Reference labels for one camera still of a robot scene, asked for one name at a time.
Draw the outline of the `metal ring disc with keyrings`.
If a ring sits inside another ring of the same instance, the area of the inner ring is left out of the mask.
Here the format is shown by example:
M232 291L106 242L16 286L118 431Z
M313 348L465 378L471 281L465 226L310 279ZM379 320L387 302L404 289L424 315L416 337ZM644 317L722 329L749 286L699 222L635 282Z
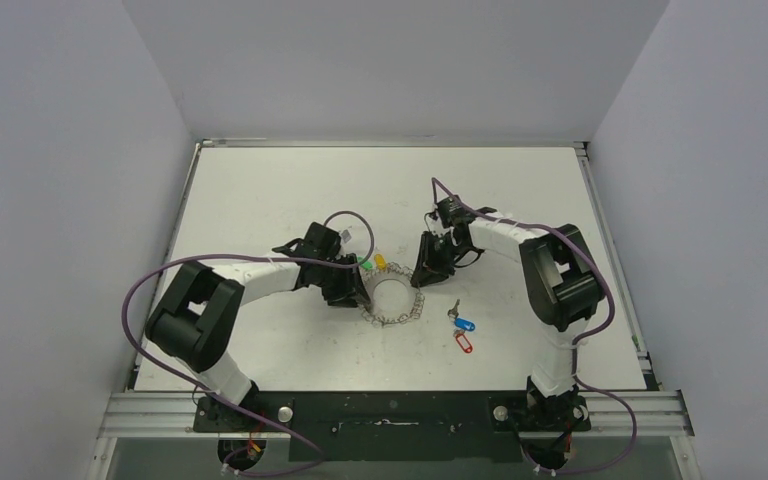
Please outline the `metal ring disc with keyrings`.
M397 263L365 271L362 280L370 303L360 306L362 318L375 327L402 325L418 320L425 302L423 293L410 283L413 271Z

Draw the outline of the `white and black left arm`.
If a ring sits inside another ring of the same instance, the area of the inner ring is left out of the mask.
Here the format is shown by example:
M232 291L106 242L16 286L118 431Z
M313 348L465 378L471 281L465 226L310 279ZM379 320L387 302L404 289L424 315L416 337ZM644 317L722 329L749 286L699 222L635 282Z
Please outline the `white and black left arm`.
M345 253L340 234L310 224L302 238L274 248L264 262L210 267L184 262L150 315L146 337L192 372L201 387L222 396L219 416L242 431L257 420L255 383L227 351L239 309L272 294L315 286L332 307L371 303L357 267Z

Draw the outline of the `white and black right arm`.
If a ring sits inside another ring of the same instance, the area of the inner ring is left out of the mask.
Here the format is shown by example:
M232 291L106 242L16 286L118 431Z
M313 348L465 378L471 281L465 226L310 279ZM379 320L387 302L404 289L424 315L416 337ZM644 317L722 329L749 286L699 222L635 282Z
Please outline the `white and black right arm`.
M525 414L537 428L553 427L565 415L560 396L577 389L575 339L607 293L580 230L572 224L521 226L489 207L473 211L458 196L437 202L424 221L411 277L415 288L448 280L470 253L492 252L522 267L527 299L547 336L528 377L528 387L538 393L527 398Z

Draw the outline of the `yellow key tag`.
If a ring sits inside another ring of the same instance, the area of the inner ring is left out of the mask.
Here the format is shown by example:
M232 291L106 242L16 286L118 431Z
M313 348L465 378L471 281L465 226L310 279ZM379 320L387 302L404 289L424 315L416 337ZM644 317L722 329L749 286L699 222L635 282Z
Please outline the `yellow key tag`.
M381 254L376 254L374 256L374 263L376 268L379 270L384 270L387 268L387 262Z

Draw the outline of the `blue key tag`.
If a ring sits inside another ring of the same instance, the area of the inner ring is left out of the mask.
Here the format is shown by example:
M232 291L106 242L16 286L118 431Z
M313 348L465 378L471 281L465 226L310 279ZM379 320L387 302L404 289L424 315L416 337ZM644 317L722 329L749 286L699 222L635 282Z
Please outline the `blue key tag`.
M455 318L454 325L457 329L464 330L465 332L472 332L476 329L473 322L460 317Z

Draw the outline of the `red key tag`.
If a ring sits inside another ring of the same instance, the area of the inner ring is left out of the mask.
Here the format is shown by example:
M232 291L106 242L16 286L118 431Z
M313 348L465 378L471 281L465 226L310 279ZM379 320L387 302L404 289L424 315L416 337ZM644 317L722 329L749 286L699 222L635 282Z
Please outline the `red key tag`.
M461 349L461 351L465 354L471 354L474 350L474 347L469 340L469 338L466 335L466 332L464 330L456 330L454 332L454 340L458 347Z

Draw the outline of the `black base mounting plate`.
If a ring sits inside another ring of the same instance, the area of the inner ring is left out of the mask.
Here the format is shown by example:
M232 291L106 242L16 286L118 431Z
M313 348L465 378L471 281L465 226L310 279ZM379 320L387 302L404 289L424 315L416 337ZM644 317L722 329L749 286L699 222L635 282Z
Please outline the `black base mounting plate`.
M591 421L578 393L543 400L531 390L262 392L245 403L251 416L201 398L197 433L223 435L219 452L254 444L272 447L268 435L287 429L288 459L327 461L450 461L484 458L518 462L527 449L558 460L574 433Z

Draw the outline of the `aluminium frame rail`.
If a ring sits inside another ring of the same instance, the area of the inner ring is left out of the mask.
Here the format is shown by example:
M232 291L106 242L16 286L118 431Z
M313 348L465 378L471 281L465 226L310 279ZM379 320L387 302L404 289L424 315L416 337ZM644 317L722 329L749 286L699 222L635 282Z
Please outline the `aluminium frame rail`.
M694 430L679 391L621 391L618 393L635 412L641 437L692 436ZM591 429L585 437L623 437L631 420L616 400L593 392L583 397L590 413ZM198 416L187 392L127 392L108 401L98 436L100 438L244 438L243 432L199 432Z

